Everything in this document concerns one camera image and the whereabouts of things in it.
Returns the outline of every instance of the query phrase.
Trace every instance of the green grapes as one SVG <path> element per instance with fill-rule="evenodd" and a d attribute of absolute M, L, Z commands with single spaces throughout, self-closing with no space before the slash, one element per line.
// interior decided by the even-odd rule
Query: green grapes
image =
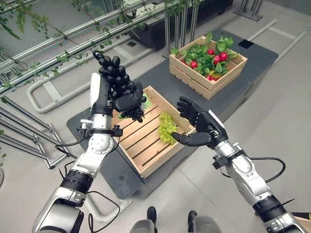
<path fill-rule="evenodd" d="M 171 136 L 171 133 L 176 131 L 177 126 L 174 125 L 172 117 L 167 113 L 161 113 L 160 127 L 159 127 L 159 134 L 161 141 L 173 145 L 176 142 L 176 140 Z"/>

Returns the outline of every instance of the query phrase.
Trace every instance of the gray floor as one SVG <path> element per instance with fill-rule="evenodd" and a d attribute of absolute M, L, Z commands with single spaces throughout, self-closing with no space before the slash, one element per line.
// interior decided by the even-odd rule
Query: gray floor
<path fill-rule="evenodd" d="M 274 18 L 278 19 L 275 27 L 293 35 L 311 25 L 310 16 L 267 1 L 262 12 L 264 18 L 254 22 L 232 14 L 232 10 L 227 11 L 200 25 L 196 37 L 222 27 L 248 38 Z M 255 42 L 277 52 L 289 43 L 286 38 L 278 38 L 277 43 L 274 39 L 274 34 L 262 34 Z M 130 66 L 131 77 L 138 77 L 163 61 L 161 53 L 154 52 Z M 281 201 L 295 198 L 286 207 L 297 212 L 311 209 L 310 53 L 311 36 L 308 33 L 268 72 L 253 96 L 225 123 L 230 138 L 240 141 L 250 156 L 277 156 L 286 162 L 284 174 L 269 186 Z M 80 76 L 89 77 L 91 70 L 97 69 L 96 63 L 90 62 L 81 69 Z M 63 85 L 70 85 L 66 83 L 66 77 L 63 79 Z M 9 97 L 34 112 L 26 98 L 26 90 L 27 86 L 24 86 Z M 73 141 L 66 121 L 87 108 L 88 95 L 89 92 L 85 92 L 47 114 L 34 114 L 52 123 L 65 142 Z M 4 161 L 6 177 L 0 189 L 0 232 L 30 232 L 36 215 L 61 178 L 56 169 L 48 170 L 36 158 L 5 146 L 2 151 L 8 156 Z M 75 147 L 72 152 L 79 154 L 82 149 Z M 215 218 L 224 233 L 265 232 L 234 183 L 214 170 L 211 165 L 213 155 L 207 148 L 197 149 L 156 191 L 145 200 L 135 200 L 104 232 L 128 232 L 134 222 L 145 218 L 150 205 L 157 208 L 159 232 L 187 232 L 187 214 L 191 209 Z M 273 162 L 257 162 L 256 165 L 265 178 L 280 169 Z M 101 176 L 92 190 L 116 199 Z M 96 199 L 96 202 L 102 212 L 110 207 L 106 201 Z M 81 232 L 89 232 L 86 220 Z"/>

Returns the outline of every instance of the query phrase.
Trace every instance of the shoe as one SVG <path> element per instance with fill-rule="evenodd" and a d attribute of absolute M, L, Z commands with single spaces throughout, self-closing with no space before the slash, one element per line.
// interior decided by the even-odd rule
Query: shoe
<path fill-rule="evenodd" d="M 157 233 L 156 228 L 156 209 L 153 206 L 150 206 L 147 210 L 147 219 L 151 220 L 155 225 L 155 233 Z"/>
<path fill-rule="evenodd" d="M 188 232 L 194 232 L 193 221 L 198 214 L 191 210 L 188 214 Z"/>

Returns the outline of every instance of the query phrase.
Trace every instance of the vegetable crate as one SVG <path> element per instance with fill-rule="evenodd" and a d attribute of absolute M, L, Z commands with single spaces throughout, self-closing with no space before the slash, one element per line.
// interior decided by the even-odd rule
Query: vegetable crate
<path fill-rule="evenodd" d="M 219 92 L 222 88 L 224 88 L 240 75 L 243 67 L 245 66 L 245 63 L 247 62 L 247 58 L 238 54 L 235 58 L 232 58 L 226 64 L 226 68 L 228 68 L 229 71 L 225 75 L 216 81 L 210 81 L 206 77 L 196 72 L 194 69 L 191 69 L 188 65 L 181 62 L 185 59 L 185 56 L 182 55 L 183 50 L 189 49 L 194 44 L 203 45 L 206 43 L 206 41 L 206 37 L 202 36 L 181 48 L 177 56 L 171 54 L 170 72 L 182 82 L 193 88 L 197 93 L 201 94 L 204 98 L 209 100 L 214 95 L 216 95 L 217 92 Z M 216 50 L 215 41 L 211 41 L 208 47 Z"/>
<path fill-rule="evenodd" d="M 195 128 L 151 86 L 145 88 L 144 93 L 152 105 L 145 109 L 143 122 L 120 119 L 120 114 L 114 112 L 112 125 L 118 124 L 123 129 L 120 147 L 141 177 L 146 178 L 183 148 L 180 143 L 171 145 L 160 140 L 159 115 L 162 112 L 170 114 L 179 133 L 191 133 Z"/>

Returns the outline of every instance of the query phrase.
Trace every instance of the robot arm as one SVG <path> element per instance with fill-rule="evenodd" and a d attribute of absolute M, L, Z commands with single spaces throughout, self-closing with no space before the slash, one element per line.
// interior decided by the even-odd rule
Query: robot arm
<path fill-rule="evenodd" d="M 141 84 L 133 83 L 120 65 L 120 59 L 102 56 L 98 51 L 94 57 L 102 65 L 98 75 L 92 74 L 90 88 L 91 119 L 81 120 L 82 129 L 90 127 L 92 137 L 85 153 L 80 155 L 55 189 L 33 225 L 33 233 L 78 233 L 84 218 L 80 207 L 86 200 L 93 180 L 96 178 L 104 158 L 113 148 L 112 136 L 122 136 L 122 129 L 115 125 L 111 129 L 112 111 L 122 112 L 124 117 L 142 121 L 140 106 L 146 98 Z"/>
<path fill-rule="evenodd" d="M 177 105 L 180 116 L 188 119 L 197 133 L 188 136 L 172 133 L 172 137 L 183 145 L 194 147 L 207 145 L 215 150 L 217 155 L 213 157 L 215 160 L 213 166 L 216 169 L 223 166 L 226 168 L 239 192 L 263 221 L 267 232 L 307 233 L 292 213 L 287 212 L 283 204 L 273 195 L 239 144 L 229 142 L 224 125 L 211 110 L 206 112 L 185 97 L 180 97 Z M 205 133 L 205 136 L 197 141 L 202 133 Z"/>

